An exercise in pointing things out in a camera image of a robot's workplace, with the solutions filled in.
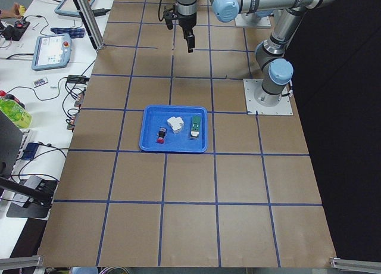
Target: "black wall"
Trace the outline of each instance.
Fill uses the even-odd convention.
[[[381,0],[308,12],[286,58],[337,256],[381,261]]]

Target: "white mounting plate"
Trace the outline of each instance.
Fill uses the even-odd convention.
[[[254,91],[257,86],[262,84],[262,79],[244,79],[243,86],[245,88],[245,98],[246,98],[246,109],[248,110],[249,115],[256,115],[258,112],[259,115],[286,115],[291,116],[292,107],[290,103],[290,98],[288,96],[282,97],[280,102],[274,107],[266,107],[257,102],[254,98]]]
[[[251,27],[258,29],[270,29],[271,23],[269,17],[263,17],[258,22],[253,23],[250,21],[251,15],[238,14],[236,17],[237,27]]]

